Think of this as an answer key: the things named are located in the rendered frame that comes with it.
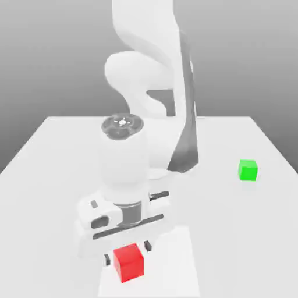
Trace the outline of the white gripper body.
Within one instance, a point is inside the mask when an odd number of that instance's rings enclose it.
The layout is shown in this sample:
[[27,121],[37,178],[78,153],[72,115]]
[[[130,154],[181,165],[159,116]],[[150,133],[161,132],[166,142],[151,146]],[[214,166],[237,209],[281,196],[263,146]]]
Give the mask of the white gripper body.
[[102,216],[97,210],[78,212],[78,256],[97,257],[110,251],[148,240],[150,244],[157,237],[174,226],[172,210],[154,210],[138,224],[115,225],[109,216],[104,215],[108,225],[96,228],[97,219]]

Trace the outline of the small red cube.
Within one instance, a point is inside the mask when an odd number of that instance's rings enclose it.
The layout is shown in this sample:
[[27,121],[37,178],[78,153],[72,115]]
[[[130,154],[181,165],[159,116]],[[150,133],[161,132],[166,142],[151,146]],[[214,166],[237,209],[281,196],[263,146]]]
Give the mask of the small red cube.
[[136,243],[115,249],[113,263],[122,283],[144,275],[144,257]]

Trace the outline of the small green cube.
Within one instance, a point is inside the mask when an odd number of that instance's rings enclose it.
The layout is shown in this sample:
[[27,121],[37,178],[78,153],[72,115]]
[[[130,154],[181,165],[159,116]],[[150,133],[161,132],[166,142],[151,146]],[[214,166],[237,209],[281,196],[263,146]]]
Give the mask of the small green cube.
[[241,159],[238,166],[238,176],[242,181],[256,181],[258,165],[255,160]]

